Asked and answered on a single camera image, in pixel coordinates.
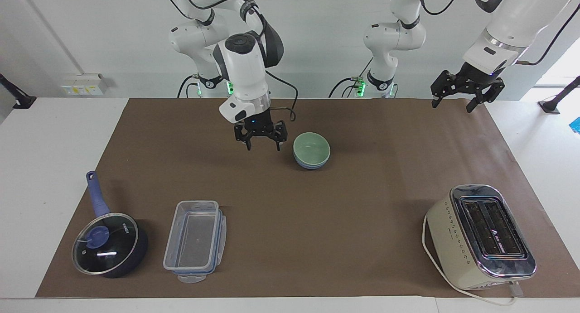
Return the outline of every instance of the green bowl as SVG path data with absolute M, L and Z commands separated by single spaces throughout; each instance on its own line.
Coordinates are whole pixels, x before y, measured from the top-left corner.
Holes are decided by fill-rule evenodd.
M 318 169 L 330 158 L 330 144 L 317 133 L 300 134 L 294 140 L 292 149 L 296 162 L 306 169 Z

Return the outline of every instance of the blue handle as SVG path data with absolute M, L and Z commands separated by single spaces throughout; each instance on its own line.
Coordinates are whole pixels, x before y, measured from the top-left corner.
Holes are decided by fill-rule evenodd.
M 95 171 L 89 171 L 87 173 L 87 183 L 89 184 L 89 194 L 91 195 L 91 202 L 93 203 L 95 215 L 100 217 L 104 214 L 111 213 L 107 203 L 103 200 L 101 186 L 99 185 L 99 179 L 97 178 L 97 173 Z

